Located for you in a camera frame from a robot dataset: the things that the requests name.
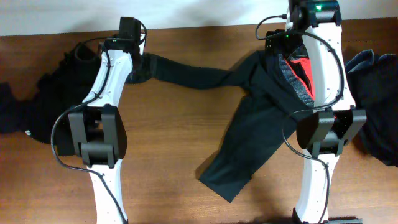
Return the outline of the black leggings red waistband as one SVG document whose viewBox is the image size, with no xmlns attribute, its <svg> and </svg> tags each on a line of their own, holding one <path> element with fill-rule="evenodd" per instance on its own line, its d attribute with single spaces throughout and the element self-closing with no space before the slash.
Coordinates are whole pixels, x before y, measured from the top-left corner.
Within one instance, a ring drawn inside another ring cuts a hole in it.
<svg viewBox="0 0 398 224">
<path fill-rule="evenodd" d="M 285 58 L 258 50 L 233 70 L 184 65 L 146 53 L 143 63 L 126 80 L 139 84 L 151 78 L 206 90 L 238 86 L 246 95 L 231 120 L 221 149 L 199 180 L 227 202 L 232 202 L 252 175 L 278 150 L 283 135 L 290 136 L 302 114 L 313 106 L 310 59 Z"/>
</svg>

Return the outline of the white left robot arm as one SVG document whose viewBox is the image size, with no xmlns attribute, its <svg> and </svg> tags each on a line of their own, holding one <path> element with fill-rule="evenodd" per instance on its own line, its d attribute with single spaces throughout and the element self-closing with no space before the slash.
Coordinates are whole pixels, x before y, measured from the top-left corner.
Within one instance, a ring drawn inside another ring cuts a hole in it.
<svg viewBox="0 0 398 224">
<path fill-rule="evenodd" d="M 119 32 L 101 44 L 101 65 L 88 95 L 68 114 L 75 154 L 89 173 L 97 223 L 127 223 L 121 191 L 121 164 L 127 135 L 118 106 L 127 77 L 141 62 L 146 28 L 122 17 Z"/>
</svg>

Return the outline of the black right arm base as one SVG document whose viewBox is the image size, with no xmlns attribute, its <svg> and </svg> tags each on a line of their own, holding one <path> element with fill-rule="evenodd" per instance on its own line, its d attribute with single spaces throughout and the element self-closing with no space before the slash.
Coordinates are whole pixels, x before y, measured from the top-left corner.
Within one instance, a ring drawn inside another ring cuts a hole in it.
<svg viewBox="0 0 398 224">
<path fill-rule="evenodd" d="M 301 221 L 295 208 L 293 209 L 292 222 L 293 224 L 310 224 L 308 221 Z M 363 224 L 363 219 L 356 217 L 338 217 L 324 220 L 321 224 Z"/>
</svg>

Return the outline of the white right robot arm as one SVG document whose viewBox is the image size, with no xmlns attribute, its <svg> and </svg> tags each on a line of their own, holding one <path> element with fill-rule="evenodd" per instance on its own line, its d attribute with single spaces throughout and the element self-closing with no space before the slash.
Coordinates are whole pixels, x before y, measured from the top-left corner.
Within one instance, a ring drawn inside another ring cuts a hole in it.
<svg viewBox="0 0 398 224">
<path fill-rule="evenodd" d="M 341 49 L 342 19 L 337 1 L 289 1 L 285 30 L 266 40 L 301 35 L 312 75 L 314 107 L 297 126 L 304 159 L 300 197 L 293 223 L 362 223 L 356 217 L 330 218 L 328 201 L 335 166 L 366 122 L 350 92 Z"/>
</svg>

